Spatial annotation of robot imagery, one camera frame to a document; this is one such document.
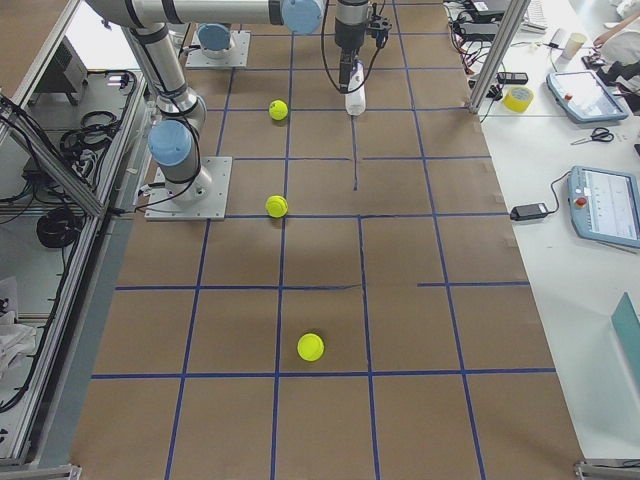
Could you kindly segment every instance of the power adapter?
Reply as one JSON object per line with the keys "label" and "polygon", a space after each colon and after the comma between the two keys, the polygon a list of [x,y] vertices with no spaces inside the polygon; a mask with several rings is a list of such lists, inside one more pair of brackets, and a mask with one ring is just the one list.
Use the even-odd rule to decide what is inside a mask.
{"label": "power adapter", "polygon": [[551,212],[544,203],[531,203],[529,205],[518,205],[511,209],[509,218],[514,222],[522,222],[525,220],[535,220],[544,218]]}
{"label": "power adapter", "polygon": [[549,40],[549,46],[551,48],[564,48],[564,44],[567,38],[567,32],[562,28],[556,30],[551,40]]}
{"label": "power adapter", "polygon": [[473,22],[453,22],[451,24],[453,32],[465,42],[492,41],[500,25],[497,23],[473,23]]}

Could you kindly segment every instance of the blue joint cap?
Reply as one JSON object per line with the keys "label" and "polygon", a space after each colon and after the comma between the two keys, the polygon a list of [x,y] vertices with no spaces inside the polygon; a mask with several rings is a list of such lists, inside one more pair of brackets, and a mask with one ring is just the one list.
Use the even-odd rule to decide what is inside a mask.
{"label": "blue joint cap", "polygon": [[231,31],[220,23],[203,23],[198,27],[198,39],[207,50],[224,50],[229,48]]}
{"label": "blue joint cap", "polygon": [[160,122],[149,133],[149,150],[153,158],[165,167],[175,167],[184,162],[192,145],[191,132],[177,120]]}
{"label": "blue joint cap", "polygon": [[323,13],[323,0],[282,1],[282,20],[293,33],[313,33],[320,26]]}

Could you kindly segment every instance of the cup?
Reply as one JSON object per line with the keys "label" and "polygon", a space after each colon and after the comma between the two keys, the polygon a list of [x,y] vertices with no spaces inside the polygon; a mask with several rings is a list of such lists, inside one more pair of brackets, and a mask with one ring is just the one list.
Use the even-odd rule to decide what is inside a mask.
{"label": "cup", "polygon": [[571,60],[573,56],[578,53],[578,51],[584,45],[584,42],[587,41],[587,36],[582,33],[574,32],[569,36],[569,40],[560,55],[562,58],[567,60]]}

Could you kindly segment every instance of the metal bracket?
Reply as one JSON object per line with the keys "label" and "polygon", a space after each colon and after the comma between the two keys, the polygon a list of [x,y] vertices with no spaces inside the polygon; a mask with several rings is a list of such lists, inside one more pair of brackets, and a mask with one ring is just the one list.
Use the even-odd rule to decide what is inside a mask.
{"label": "metal bracket", "polygon": [[[233,30],[231,37],[235,42],[235,46],[220,58],[210,58],[202,53],[201,49],[189,52],[186,67],[193,70],[205,69],[224,69],[238,68],[247,66],[247,58],[249,57],[249,43],[251,42],[251,33],[246,30]],[[198,33],[193,34],[193,45],[200,45]]]}
{"label": "metal bracket", "polygon": [[0,473],[0,480],[79,480],[82,469],[75,465]]}
{"label": "metal bracket", "polygon": [[[227,209],[229,180],[231,179],[231,157],[202,157],[202,167],[213,179],[209,191],[193,203],[178,203],[170,198],[166,189],[151,192],[149,203],[162,202],[146,209],[145,218],[150,221],[178,220],[223,220]],[[164,175],[158,168],[154,182],[164,182]]]}
{"label": "metal bracket", "polygon": [[604,463],[598,465],[585,462],[576,463],[574,466],[576,477],[580,480],[640,480],[638,460],[609,461],[609,463],[613,464],[607,466]]}

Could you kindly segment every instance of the scissors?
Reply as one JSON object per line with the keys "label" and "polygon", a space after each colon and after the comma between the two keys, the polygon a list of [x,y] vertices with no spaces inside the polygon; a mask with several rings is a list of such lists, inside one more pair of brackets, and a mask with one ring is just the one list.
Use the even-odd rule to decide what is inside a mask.
{"label": "scissors", "polygon": [[604,142],[609,143],[613,142],[613,133],[609,131],[608,128],[597,127],[593,129],[591,135],[586,138],[581,138],[580,140],[576,140],[575,142],[571,142],[571,145],[581,145],[587,142]]}

